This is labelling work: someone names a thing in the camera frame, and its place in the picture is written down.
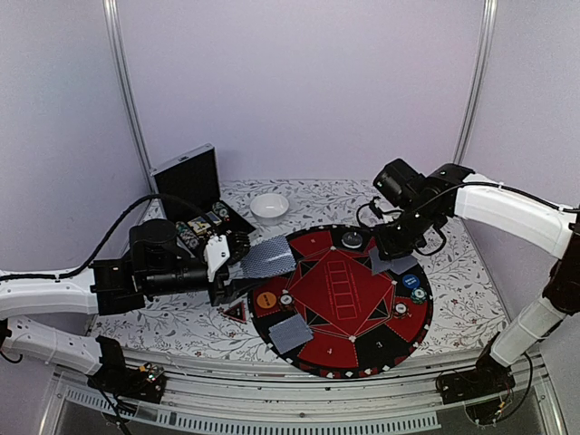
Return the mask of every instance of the case lid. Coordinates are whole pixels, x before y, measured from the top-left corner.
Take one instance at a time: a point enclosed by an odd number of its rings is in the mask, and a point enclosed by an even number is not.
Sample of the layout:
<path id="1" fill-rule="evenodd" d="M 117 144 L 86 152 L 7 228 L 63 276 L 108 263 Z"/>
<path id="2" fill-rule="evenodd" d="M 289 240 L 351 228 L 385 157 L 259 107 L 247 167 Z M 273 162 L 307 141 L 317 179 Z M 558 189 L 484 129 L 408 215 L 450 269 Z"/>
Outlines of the case lid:
<path id="1" fill-rule="evenodd" d="M 151 176 L 155 180 L 157 192 L 193 202 L 203 210 L 210 209 L 221 196 L 216 150 L 209 143 L 166 161 L 154 169 Z M 161 202 L 165 216 L 170 221 L 187 222 L 193 218 L 189 209 L 179 204 Z"/>

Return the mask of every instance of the robotic arm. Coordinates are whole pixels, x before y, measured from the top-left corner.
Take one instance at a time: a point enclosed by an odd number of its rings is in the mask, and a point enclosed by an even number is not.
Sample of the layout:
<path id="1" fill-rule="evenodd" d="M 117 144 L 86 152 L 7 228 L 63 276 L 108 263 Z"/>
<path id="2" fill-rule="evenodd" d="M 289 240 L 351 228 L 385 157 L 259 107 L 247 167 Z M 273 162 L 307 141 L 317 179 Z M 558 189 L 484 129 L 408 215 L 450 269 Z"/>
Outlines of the robotic arm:
<path id="1" fill-rule="evenodd" d="M 130 249 L 122 258 L 94 261 L 79 275 L 60 279 L 66 270 L 49 275 L 56 279 L 39 280 L 0 274 L 0 349 L 70 367 L 106 392 L 159 402 L 165 383 L 159 366 L 130 369 L 115 340 L 64 333 L 23 314 L 122 314 L 143 308 L 145 298 L 198 291 L 207 291 L 212 305 L 231 302 L 261 282 L 238 279 L 226 285 L 225 264 L 237 254 L 230 246 L 239 249 L 239 236 L 233 240 L 214 235 L 204 258 L 195 258 L 178 245 L 174 224 L 153 219 L 130 230 Z"/>
<path id="2" fill-rule="evenodd" d="M 433 227 L 442 235 L 440 229 L 454 216 L 524 238 L 557 259 L 542 295 L 494 337 L 472 373 L 462 373 L 470 384 L 457 385 L 454 374 L 440 378 L 444 401 L 471 399 L 497 386 L 502 389 L 509 366 L 568 315 L 580 311 L 580 210 L 548 203 L 453 164 L 424 177 L 397 159 L 385 166 L 373 185 L 402 210 L 394 221 L 372 229 L 382 259 L 407 256 L 425 247 L 424 233 Z"/>

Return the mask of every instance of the table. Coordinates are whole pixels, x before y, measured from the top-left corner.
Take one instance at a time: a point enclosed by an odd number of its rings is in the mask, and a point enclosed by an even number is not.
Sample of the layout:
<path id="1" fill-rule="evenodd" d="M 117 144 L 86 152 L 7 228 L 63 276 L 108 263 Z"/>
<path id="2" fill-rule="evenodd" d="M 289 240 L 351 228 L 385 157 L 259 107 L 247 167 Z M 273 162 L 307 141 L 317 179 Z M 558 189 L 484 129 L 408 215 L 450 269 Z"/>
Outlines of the table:
<path id="1" fill-rule="evenodd" d="M 325 225 L 356 225 L 355 211 L 378 192 L 365 180 L 244 180 L 221 184 L 222 198 L 256 226 L 258 238 L 268 239 L 299 229 Z M 287 196 L 291 208 L 284 222 L 258 224 L 249 211 L 253 197 L 267 192 Z M 145 219 L 162 218 L 154 202 Z M 417 256 L 431 284 L 434 314 L 425 341 L 411 358 L 473 350 L 503 329 L 506 315 L 476 248 L 459 219 L 443 228 L 448 244 L 435 256 Z M 428 236 L 430 250 L 439 240 Z M 233 276 L 240 270 L 234 268 Z M 192 359 L 252 363 L 286 362 L 277 358 L 252 325 L 221 314 L 206 294 L 163 296 L 131 313 L 98 316 L 90 334 L 114 338 L 122 346 Z"/>

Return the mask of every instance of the open case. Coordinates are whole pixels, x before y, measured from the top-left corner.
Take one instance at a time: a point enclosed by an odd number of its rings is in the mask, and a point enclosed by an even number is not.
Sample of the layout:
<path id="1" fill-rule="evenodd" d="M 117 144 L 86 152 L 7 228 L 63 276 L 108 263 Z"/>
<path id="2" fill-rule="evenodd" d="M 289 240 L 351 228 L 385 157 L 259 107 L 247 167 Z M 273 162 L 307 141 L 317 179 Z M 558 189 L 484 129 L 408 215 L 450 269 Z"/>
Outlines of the open case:
<path id="1" fill-rule="evenodd" d="M 193 202 L 218 224 L 218 233 L 252 233 L 255 228 L 221 199 L 216 150 L 207 143 L 175 159 L 166 161 L 151 172 L 158 193 L 175 195 Z M 206 225 L 188 208 L 161 201 L 165 216 L 172 222 L 185 222 L 196 235 Z"/>

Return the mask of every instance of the red and black game mat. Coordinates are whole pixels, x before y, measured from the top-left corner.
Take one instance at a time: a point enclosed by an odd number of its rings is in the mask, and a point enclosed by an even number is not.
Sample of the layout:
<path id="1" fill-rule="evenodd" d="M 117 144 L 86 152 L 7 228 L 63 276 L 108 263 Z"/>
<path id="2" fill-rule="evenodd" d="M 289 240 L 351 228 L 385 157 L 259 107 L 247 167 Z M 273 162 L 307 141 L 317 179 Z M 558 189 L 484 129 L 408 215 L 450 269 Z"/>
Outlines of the red and black game mat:
<path id="1" fill-rule="evenodd" d="M 374 239 L 358 227 L 310 228 L 287 240 L 296 270 L 248 296 L 254 326 L 278 356 L 305 372 L 348 379 L 387 371 L 419 347 L 433 313 L 421 266 L 373 275 Z M 296 314 L 314 338 L 280 353 L 270 328 Z"/>

